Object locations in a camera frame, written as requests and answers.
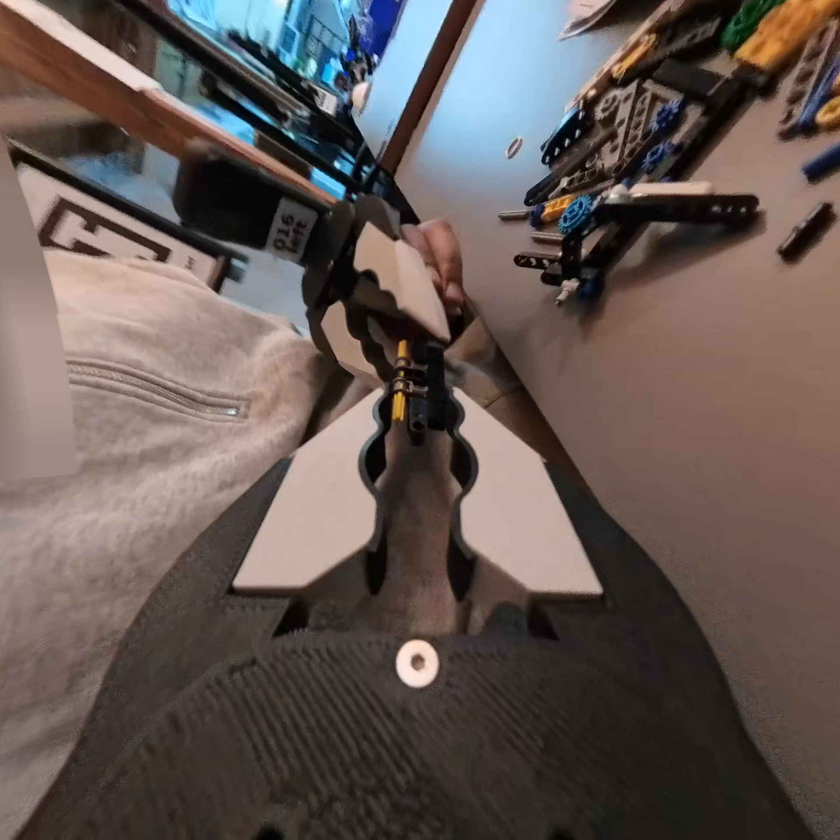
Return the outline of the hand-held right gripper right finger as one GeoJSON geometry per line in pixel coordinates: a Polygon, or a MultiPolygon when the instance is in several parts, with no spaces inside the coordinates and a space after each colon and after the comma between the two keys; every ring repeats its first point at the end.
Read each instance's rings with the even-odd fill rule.
{"type": "Polygon", "coordinates": [[[595,601],[604,595],[545,460],[459,388],[448,411],[458,486],[447,574],[471,603],[595,601]]]}

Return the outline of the person's left hand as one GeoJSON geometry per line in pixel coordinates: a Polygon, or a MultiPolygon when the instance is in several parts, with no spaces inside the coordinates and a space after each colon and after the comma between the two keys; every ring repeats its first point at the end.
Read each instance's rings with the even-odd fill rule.
{"type": "Polygon", "coordinates": [[[402,225],[402,236],[421,255],[432,271],[437,294],[450,317],[464,310],[467,295],[464,285],[463,256],[455,231],[443,219],[417,225],[402,225]]]}

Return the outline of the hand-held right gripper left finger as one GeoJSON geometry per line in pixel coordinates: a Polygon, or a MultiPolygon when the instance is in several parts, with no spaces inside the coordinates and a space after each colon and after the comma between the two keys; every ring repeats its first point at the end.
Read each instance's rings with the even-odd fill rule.
{"type": "Polygon", "coordinates": [[[386,468],[391,399],[369,394],[290,461],[232,581],[238,595],[362,597],[387,567],[386,468]]]}

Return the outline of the black lego frame assembly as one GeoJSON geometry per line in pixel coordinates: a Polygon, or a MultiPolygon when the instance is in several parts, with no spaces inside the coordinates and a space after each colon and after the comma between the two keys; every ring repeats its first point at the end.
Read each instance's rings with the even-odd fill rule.
{"type": "Polygon", "coordinates": [[[714,192],[708,182],[620,184],[586,192],[567,203],[558,219],[556,255],[523,251],[518,268],[537,270],[541,282],[557,289],[558,306],[572,300],[593,301],[635,237],[651,224],[749,227],[760,213],[752,193],[714,192]]]}

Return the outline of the scattered lego pins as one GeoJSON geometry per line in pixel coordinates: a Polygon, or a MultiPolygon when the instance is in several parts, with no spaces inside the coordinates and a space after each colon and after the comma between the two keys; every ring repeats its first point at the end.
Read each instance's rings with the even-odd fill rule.
{"type": "MultiPolygon", "coordinates": [[[[806,184],[816,185],[839,169],[839,143],[826,148],[801,167],[806,184]]],[[[803,219],[797,222],[777,247],[777,256],[787,264],[798,260],[807,249],[833,224],[837,214],[831,202],[819,202],[803,219]]]]}

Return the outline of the person's grey clothing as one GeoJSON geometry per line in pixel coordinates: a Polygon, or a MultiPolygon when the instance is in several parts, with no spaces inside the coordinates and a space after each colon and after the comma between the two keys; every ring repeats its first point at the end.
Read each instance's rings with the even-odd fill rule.
{"type": "Polygon", "coordinates": [[[2,485],[1,829],[76,743],[174,561],[371,388],[184,269],[49,249],[78,469],[2,485]]]}

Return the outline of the white black printed tag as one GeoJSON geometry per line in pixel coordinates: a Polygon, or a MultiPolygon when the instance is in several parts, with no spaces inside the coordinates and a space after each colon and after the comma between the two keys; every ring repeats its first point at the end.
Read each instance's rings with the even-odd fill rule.
{"type": "Polygon", "coordinates": [[[71,173],[26,161],[14,168],[43,249],[142,259],[184,269],[221,290],[235,259],[228,249],[71,173]]]}

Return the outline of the pile of lego pieces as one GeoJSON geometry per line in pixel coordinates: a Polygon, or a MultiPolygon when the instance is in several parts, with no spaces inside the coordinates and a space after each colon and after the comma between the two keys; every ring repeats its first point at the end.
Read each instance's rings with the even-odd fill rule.
{"type": "Polygon", "coordinates": [[[838,45],[838,2],[663,2],[573,98],[542,144],[549,173],[523,199],[532,226],[656,156],[689,159],[705,136],[771,91],[798,52],[780,136],[805,130],[804,102],[838,45]]]}

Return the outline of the small black yellow lego assembly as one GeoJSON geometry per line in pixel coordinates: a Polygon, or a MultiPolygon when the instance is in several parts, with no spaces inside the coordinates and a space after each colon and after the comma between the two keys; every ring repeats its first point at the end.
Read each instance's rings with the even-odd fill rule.
{"type": "Polygon", "coordinates": [[[403,428],[411,445],[419,447],[429,432],[447,429],[445,348],[432,339],[404,339],[396,350],[390,388],[391,420],[403,428]]]}

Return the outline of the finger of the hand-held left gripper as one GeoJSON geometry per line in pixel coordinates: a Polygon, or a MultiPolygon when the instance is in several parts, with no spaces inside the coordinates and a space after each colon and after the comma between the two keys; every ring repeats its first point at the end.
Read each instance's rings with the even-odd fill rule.
{"type": "Polygon", "coordinates": [[[357,239],[353,268],[377,288],[368,304],[402,317],[441,343],[452,339],[443,302],[435,288],[432,270],[419,252],[404,239],[393,239],[366,222],[357,239]]]}
{"type": "Polygon", "coordinates": [[[320,322],[338,365],[362,382],[391,382],[395,376],[396,340],[380,315],[358,302],[339,301],[320,322]]]}

